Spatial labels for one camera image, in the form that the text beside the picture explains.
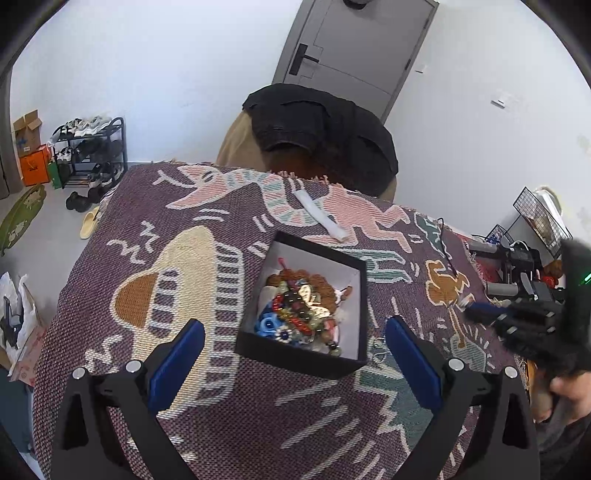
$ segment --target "black slipper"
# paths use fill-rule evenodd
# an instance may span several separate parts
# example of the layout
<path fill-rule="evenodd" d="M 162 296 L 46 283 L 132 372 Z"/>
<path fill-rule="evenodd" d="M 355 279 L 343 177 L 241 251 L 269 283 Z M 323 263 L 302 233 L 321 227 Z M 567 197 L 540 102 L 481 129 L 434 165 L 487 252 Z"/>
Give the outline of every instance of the black slipper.
<path fill-rule="evenodd" d="M 75 210 L 79 213 L 85 212 L 90 208 L 91 202 L 84 195 L 78 195 L 76 192 L 72 192 L 66 199 L 66 208 L 68 210 Z"/>
<path fill-rule="evenodd" d="M 105 188 L 101 187 L 100 185 L 98 187 L 92 187 L 92 188 L 88 189 L 88 199 L 92 203 L 99 203 L 100 199 L 103 198 L 105 193 L 106 193 Z"/>

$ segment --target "black cable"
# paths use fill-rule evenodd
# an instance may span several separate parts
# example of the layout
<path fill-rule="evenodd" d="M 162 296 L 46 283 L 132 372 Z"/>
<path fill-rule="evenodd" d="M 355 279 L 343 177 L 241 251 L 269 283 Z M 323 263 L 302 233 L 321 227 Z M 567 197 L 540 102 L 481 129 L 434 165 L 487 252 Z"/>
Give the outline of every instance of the black cable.
<path fill-rule="evenodd" d="M 445 258 L 447 259 L 447 263 L 449 264 L 449 268 L 452 269 L 454 276 L 457 278 L 456 267 L 453 266 L 452 259 L 450 258 L 449 254 L 447 253 L 447 249 L 445 247 L 445 244 L 443 243 L 443 229 L 445 228 L 445 221 L 443 220 L 443 217 L 439 217 L 437 219 L 438 225 L 439 225 L 439 220 L 441 220 L 441 232 L 439 233 L 439 241 L 441 242 L 441 251 L 443 252 L 443 255 L 445 255 Z"/>

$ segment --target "beads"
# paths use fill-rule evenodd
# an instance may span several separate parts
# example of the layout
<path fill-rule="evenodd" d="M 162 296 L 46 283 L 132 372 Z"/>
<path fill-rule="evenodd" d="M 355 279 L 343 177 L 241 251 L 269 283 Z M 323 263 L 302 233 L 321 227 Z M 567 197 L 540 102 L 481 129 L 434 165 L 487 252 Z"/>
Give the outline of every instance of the beads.
<path fill-rule="evenodd" d="M 283 271 L 281 275 L 272 275 L 267 279 L 267 284 L 276 286 L 278 294 L 263 310 L 255 324 L 255 332 L 278 342 L 314 350 L 325 344 L 329 355 L 339 356 L 341 348 L 335 342 L 333 333 L 336 322 L 332 312 L 320 304 L 324 299 L 329 299 L 331 294 L 334 296 L 334 290 L 328 288 L 326 280 L 320 282 L 319 275 L 312 275 L 311 278 L 323 290 L 322 293 L 318 292 L 308 282 L 308 272 L 301 272 L 306 276 L 298 277 L 294 271 Z"/>

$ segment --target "black jacket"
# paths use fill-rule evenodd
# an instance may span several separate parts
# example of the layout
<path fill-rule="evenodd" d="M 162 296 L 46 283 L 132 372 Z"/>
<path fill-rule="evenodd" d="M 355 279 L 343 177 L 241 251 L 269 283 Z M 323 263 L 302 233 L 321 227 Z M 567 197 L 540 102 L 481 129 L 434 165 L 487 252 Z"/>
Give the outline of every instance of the black jacket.
<path fill-rule="evenodd" d="M 398 173 L 392 136 L 372 112 L 300 85 L 276 83 L 251 93 L 242 108 L 263 151 L 306 149 L 343 186 L 379 196 Z"/>

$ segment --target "woven blanket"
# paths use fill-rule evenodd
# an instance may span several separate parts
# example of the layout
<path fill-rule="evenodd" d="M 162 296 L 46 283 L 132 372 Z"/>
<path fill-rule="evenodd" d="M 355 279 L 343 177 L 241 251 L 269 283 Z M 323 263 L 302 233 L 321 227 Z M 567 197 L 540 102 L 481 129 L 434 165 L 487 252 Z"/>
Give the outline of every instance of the woven blanket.
<path fill-rule="evenodd" d="M 293 195 L 301 188 L 349 232 L 344 243 L 302 209 Z M 234 353 L 278 229 L 366 261 L 369 361 L 354 374 L 324 380 Z M 482 283 L 461 240 L 445 229 L 442 243 L 441 235 L 415 211 L 338 185 L 211 165 L 132 168 L 61 292 L 38 364 L 34 440 L 44 475 L 72 370 L 117 371 L 197 318 L 204 350 L 158 418 L 200 480 L 390 479 L 431 414 L 385 345 L 386 318 L 402 315 L 473 370 L 515 365 L 492 329 L 463 322 L 455 302 L 467 294 L 483 301 Z M 457 469 L 477 414 L 466 417 L 441 478 Z M 120 412 L 112 418 L 134 472 L 150 478 Z"/>

